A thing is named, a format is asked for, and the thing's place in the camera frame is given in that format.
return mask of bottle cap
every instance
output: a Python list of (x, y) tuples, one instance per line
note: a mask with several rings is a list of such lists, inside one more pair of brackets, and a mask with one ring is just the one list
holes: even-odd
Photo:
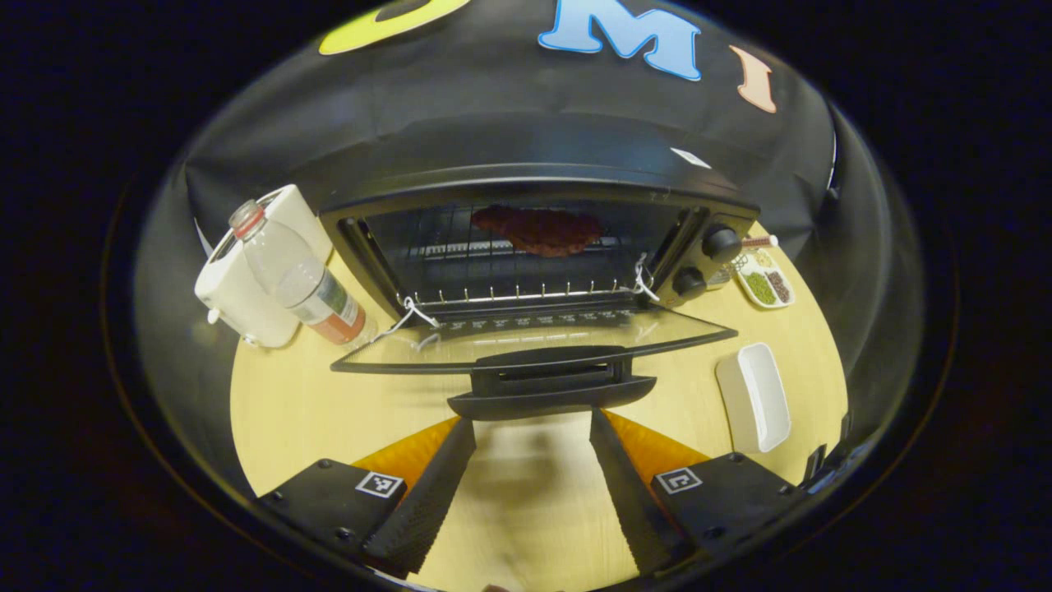
[(248, 230), (252, 229), (256, 224), (263, 220), (263, 206), (257, 203), (255, 199), (249, 199), (242, 203), (230, 215), (229, 223), (230, 227), (234, 228), (234, 236), (238, 238), (244, 237), (248, 233)]

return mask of light wood surface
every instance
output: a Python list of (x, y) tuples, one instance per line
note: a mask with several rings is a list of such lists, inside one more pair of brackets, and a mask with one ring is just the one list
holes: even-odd
[[(753, 234), (765, 233), (757, 224)], [(716, 363), (766, 343), (785, 386), (792, 432), (773, 451), (749, 456), (800, 483), (808, 455), (832, 448), (847, 391), (832, 335), (803, 278), (780, 248), (767, 248), (796, 302), (778, 310), (752, 305), (736, 280), (677, 310), (736, 329), (739, 336), (636, 359), (634, 374), (656, 376), (643, 400), (612, 411), (708, 456), (731, 452)], [(368, 300), (339, 256), (329, 268), (381, 328), (394, 320)], [(343, 355), (301, 328), (280, 350), (238, 347), (230, 419), (252, 489), (270, 491), (321, 457), (352, 463), (452, 417), (448, 397), (470, 390), (467, 375), (344, 374)], [(431, 588), (478, 592), (487, 584), (518, 591), (576, 592), (636, 575), (606, 483), (588, 443), (589, 414), (476, 423), (478, 449), (420, 574)]]

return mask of oven door handle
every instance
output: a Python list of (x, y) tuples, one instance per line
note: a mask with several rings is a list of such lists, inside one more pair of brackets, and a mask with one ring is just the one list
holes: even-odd
[(448, 403), (478, 422), (618, 407), (643, 399), (658, 382), (631, 372), (632, 354), (621, 346), (512, 352), (477, 361), (471, 392)]

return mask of white container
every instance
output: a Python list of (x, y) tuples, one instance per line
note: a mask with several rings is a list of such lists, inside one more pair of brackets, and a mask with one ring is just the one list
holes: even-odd
[(734, 450), (770, 452), (789, 437), (792, 422), (778, 367), (767, 344), (753, 344), (716, 365)]
[[(257, 201), (268, 219), (296, 230), (318, 259), (328, 259), (332, 241), (296, 185), (285, 185)], [(280, 348), (296, 334), (300, 320), (263, 291), (248, 268), (242, 247), (234, 231), (227, 230), (198, 274), (194, 293), (208, 307), (208, 323), (223, 320), (248, 344)]]

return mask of string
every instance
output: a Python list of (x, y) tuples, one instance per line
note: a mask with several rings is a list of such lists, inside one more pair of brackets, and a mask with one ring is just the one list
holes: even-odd
[(425, 315), (424, 313), (422, 313), (420, 311), (420, 309), (417, 308), (417, 304), (412, 302), (412, 299), (409, 298), (409, 295), (406, 295), (405, 301), (402, 302), (402, 306), (404, 306), (406, 309), (408, 309), (408, 312), (405, 313), (405, 317), (402, 318), (398, 323), (396, 323), (394, 327), (391, 327), (387, 331), (384, 331), (383, 333), (381, 333), (381, 334), (377, 335), (376, 338), (373, 338), (372, 341), (369, 342), (369, 344), (373, 344), (373, 343), (376, 343), (377, 340), (380, 340), (381, 338), (384, 338), (386, 335), (390, 335), (391, 333), (394, 333), (396, 331), (399, 330), (399, 328), (401, 328), (403, 325), (405, 325), (405, 322), (409, 321), (409, 318), (411, 318), (413, 314), (418, 315), (420, 319), (422, 319), (422, 320), (426, 321), (427, 323), (431, 324), (431, 327), (433, 327), (436, 329), (438, 329), (442, 325), (439, 322), (434, 321), (433, 319), (431, 319), (431, 318)]
[(647, 284), (643, 281), (643, 271), (645, 270), (647, 271), (647, 274), (650, 275), (650, 283), (653, 283), (654, 281), (654, 275), (650, 274), (650, 271), (643, 266), (643, 262), (646, 260), (647, 260), (647, 252), (646, 250), (644, 250), (643, 253), (640, 254), (640, 260), (635, 261), (635, 287), (632, 288), (621, 287), (620, 289), (628, 289), (632, 293), (645, 292), (647, 295), (649, 295), (651, 301), (653, 301), (654, 303), (660, 303), (661, 299), (658, 298), (658, 294), (651, 291), (650, 287), (648, 287)]

